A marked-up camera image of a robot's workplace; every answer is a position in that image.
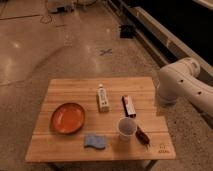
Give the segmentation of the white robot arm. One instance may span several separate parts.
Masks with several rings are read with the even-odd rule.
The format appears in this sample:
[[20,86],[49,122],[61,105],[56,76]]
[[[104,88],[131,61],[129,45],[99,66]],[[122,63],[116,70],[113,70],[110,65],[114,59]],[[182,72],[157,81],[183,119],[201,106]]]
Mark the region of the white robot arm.
[[200,64],[194,58],[183,58],[158,71],[156,98],[161,106],[174,105],[184,97],[213,117],[213,87],[197,79]]

